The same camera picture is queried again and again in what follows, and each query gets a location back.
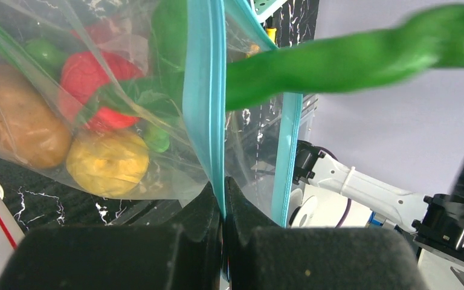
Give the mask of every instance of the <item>brown potato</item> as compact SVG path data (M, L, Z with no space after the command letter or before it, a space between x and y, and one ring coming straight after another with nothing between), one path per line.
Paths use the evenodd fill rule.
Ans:
M31 83L0 65L0 156L44 169L62 163L70 143L70 131Z

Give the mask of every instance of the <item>black marble table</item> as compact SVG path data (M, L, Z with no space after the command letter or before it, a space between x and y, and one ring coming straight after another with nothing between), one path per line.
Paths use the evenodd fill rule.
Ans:
M277 45L296 45L314 38L318 0L288 0L275 13ZM272 111L250 109L249 124L264 127ZM279 124L270 125L273 132ZM259 146L274 146L268 138L257 141ZM178 210L178 202L130 201L99 198L67 187L40 174L0 159L0 183L5 191L4 202L24 231L43 225L121 224L134 219L148 224L145 212L155 213L157 219L167 219Z

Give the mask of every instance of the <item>white wall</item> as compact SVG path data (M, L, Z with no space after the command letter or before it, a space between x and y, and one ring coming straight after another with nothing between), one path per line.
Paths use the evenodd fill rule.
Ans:
M444 0L321 0L316 38L389 27ZM348 166L407 190L447 193L464 158L464 70L354 94L322 95L315 145Z

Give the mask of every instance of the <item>cable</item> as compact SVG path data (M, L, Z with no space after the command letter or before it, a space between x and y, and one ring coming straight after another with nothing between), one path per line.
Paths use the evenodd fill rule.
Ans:
M315 146L315 148L319 149L319 151L323 151L324 153L330 155L330 157L332 157L333 159L338 161L337 157L335 157L335 155L330 150L328 150L328 149L326 149L324 147L320 147L320 146ZM344 210L343 216L341 217L341 219L339 220L339 222L337 223L335 228L342 227L342 225L343 225L344 221L346 220L347 215L349 214L350 210L351 210L351 199L348 198L347 203L346 203L346 209Z

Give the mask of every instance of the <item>red tomato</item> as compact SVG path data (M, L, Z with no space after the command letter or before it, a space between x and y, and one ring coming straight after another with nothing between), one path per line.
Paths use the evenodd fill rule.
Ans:
M100 53L117 80L143 77L139 68L121 56L105 51ZM93 93L109 82L108 74L90 51L73 54L65 62L61 75L60 112L69 121L74 121L79 110L92 97ZM138 121L137 117L123 115L102 107L88 121L87 127L92 130L108 131L130 127Z

